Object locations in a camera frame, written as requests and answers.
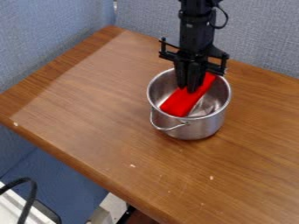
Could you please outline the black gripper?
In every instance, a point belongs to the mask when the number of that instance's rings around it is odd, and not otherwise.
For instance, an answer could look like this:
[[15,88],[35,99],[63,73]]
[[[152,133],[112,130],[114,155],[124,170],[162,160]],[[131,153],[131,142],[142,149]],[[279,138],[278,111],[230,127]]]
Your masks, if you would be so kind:
[[194,93],[203,83],[206,71],[223,76],[230,55],[214,45],[215,27],[210,24],[182,24],[179,45],[166,37],[159,40],[159,57],[174,63],[179,88]]

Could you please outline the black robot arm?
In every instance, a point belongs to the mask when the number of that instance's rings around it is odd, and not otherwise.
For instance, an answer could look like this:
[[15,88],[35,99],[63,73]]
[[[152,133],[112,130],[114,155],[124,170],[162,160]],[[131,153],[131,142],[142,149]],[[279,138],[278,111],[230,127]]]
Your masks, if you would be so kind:
[[223,0],[179,0],[181,35],[178,52],[170,52],[171,46],[162,37],[159,57],[174,63],[179,88],[194,93],[202,86],[206,73],[223,76],[230,55],[214,45],[215,31],[229,23],[229,13],[222,9]]

